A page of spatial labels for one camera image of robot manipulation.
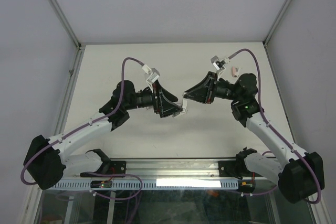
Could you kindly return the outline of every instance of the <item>purple cable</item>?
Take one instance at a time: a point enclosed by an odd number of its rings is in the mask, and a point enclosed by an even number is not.
[[[257,61],[256,56],[254,55],[254,53],[247,49],[247,48],[243,48],[241,50],[238,50],[237,52],[235,52],[234,54],[232,54],[231,56],[229,56],[228,58],[231,60],[232,58],[234,58],[237,54],[246,51],[248,53],[250,53],[250,55],[253,57],[254,62],[256,64],[257,67],[257,72],[258,72],[258,102],[259,102],[259,108],[260,108],[260,114],[262,119],[265,121],[266,124],[268,124],[268,127],[291,149],[293,150],[293,146],[269,123],[269,121],[267,120],[264,111],[262,109],[261,106],[261,74],[260,74],[260,67],[259,67],[259,63]],[[320,187],[320,183],[316,177],[316,174],[314,173],[314,171],[312,170],[312,168],[310,167],[310,165],[307,163],[307,161],[300,155],[300,153],[298,153],[298,151],[293,151],[298,157],[299,159],[304,163],[304,165],[307,167],[308,171],[310,172],[310,174],[312,175],[314,182],[316,184],[317,187],[317,199],[315,201],[309,201],[306,200],[306,202],[311,203],[311,204],[318,204],[321,201],[321,187]]]
[[[126,198],[113,198],[113,197],[109,197],[109,196],[106,196],[106,195],[103,195],[103,194],[100,194],[94,190],[92,190],[95,194],[97,194],[98,196],[100,197],[103,197],[105,199],[112,199],[112,200],[128,200],[128,199],[132,199],[134,197],[136,197],[142,190],[142,187],[143,187],[143,182],[141,180],[141,178],[137,175],[133,175],[133,174],[112,174],[112,175],[109,175],[109,174],[99,174],[99,173],[91,173],[89,172],[88,174],[91,174],[91,175],[95,175],[95,176],[100,176],[100,177],[133,177],[133,178],[136,178],[139,182],[140,182],[140,189],[134,193],[133,195],[129,196],[129,197],[126,197]]]
[[[51,144],[48,144],[47,146],[43,147],[42,149],[40,149],[33,157],[31,157],[31,159],[27,162],[27,164],[23,167],[22,171],[21,171],[21,181],[23,184],[28,185],[28,186],[32,186],[32,185],[36,185],[36,182],[28,182],[27,180],[25,180],[25,171],[27,170],[28,166],[42,153],[44,152],[46,149],[52,147],[53,145],[59,143],[58,140],[52,142]]]
[[[124,93],[124,72],[125,72],[125,64],[126,64],[126,61],[128,60],[133,60],[137,63],[139,63],[141,66],[144,65],[144,63],[142,63],[141,61],[137,60],[137,59],[134,59],[134,58],[131,58],[131,57],[127,57],[124,59],[124,61],[122,62],[122,65],[121,65],[121,87],[120,87],[120,96],[119,96],[119,101],[117,103],[117,106],[111,111],[111,113],[107,114],[107,115],[104,115],[104,116],[101,116],[97,119],[94,119],[92,120],[92,123],[96,123],[104,118],[108,118],[109,116],[115,114],[117,112],[117,110],[119,109],[120,105],[121,105],[121,102],[122,102],[122,97],[123,97],[123,93]],[[84,129],[85,127],[89,126],[90,124],[89,123],[86,123],[76,129],[74,129],[73,131],[70,131],[68,134],[64,135],[62,137],[62,140],[66,139],[67,137],[75,134],[76,132]]]
[[[272,153],[272,152],[271,151],[265,151],[265,152],[262,153],[262,156],[264,156],[267,153]]]
[[[140,205],[140,200],[141,200],[141,196],[142,196],[142,194],[140,194],[139,200],[136,198],[136,204],[135,204],[135,207],[134,207],[133,213],[132,213],[132,215],[131,215],[130,219],[127,221],[127,223],[126,223],[126,224],[131,224],[131,223],[132,223],[132,221],[133,221],[133,219],[134,219],[134,217],[135,217],[136,211],[137,211],[137,210],[138,210],[138,208],[139,208],[139,205]]]
[[[128,209],[129,209],[129,207],[130,207],[130,199],[127,201],[127,205],[126,205],[126,215],[125,215],[125,221],[124,221],[124,224],[126,224],[126,221],[127,221],[127,217],[128,217]]]

